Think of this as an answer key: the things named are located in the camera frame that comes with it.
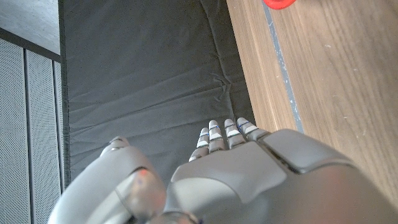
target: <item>black mat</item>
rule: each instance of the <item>black mat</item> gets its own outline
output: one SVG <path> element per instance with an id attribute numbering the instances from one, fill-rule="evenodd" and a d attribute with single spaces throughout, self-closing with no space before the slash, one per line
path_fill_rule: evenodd
<path id="1" fill-rule="evenodd" d="M 167 184 L 209 120 L 254 122 L 225 0 L 74 0 L 60 10 L 72 180 L 122 135 Z"/>

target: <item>perforated metal panel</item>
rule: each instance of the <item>perforated metal panel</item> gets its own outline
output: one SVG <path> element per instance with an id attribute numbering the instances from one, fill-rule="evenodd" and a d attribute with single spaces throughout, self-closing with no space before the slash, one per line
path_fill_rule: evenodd
<path id="1" fill-rule="evenodd" d="M 30 223 L 23 49 L 0 39 L 0 223 Z"/>
<path id="2" fill-rule="evenodd" d="M 52 61 L 27 51 L 34 223 L 46 223 L 60 196 Z"/>
<path id="3" fill-rule="evenodd" d="M 55 96 L 57 97 L 57 116 L 58 116 L 58 138 L 59 138 L 59 153 L 61 160 L 61 182 L 63 186 L 63 116 L 62 116 L 62 81 L 61 81 L 61 64 L 54 62 L 55 75 Z"/>

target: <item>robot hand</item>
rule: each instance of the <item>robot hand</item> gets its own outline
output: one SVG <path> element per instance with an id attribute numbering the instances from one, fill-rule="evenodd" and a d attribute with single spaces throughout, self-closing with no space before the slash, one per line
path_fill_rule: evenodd
<path id="1" fill-rule="evenodd" d="M 397 210 L 333 148 L 293 130 L 268 133 L 244 118 L 203 128 L 167 188 L 165 223 L 398 223 Z"/>
<path id="2" fill-rule="evenodd" d="M 66 189 L 49 223 L 398 223 L 397 210 L 331 147 L 244 118 L 203 128 L 166 191 L 146 157 L 116 137 Z"/>

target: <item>wooden table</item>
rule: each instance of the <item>wooden table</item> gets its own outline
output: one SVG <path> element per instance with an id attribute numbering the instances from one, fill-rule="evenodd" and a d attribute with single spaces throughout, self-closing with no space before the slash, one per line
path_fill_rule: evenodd
<path id="1" fill-rule="evenodd" d="M 398 206 L 398 2 L 227 3 L 257 125 L 335 147 Z"/>

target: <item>gray floor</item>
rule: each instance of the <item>gray floor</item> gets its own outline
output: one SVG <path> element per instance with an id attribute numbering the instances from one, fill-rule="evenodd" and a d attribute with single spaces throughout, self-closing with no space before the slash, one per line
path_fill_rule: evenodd
<path id="1" fill-rule="evenodd" d="M 60 54 L 57 0 L 0 0 L 0 27 Z"/>

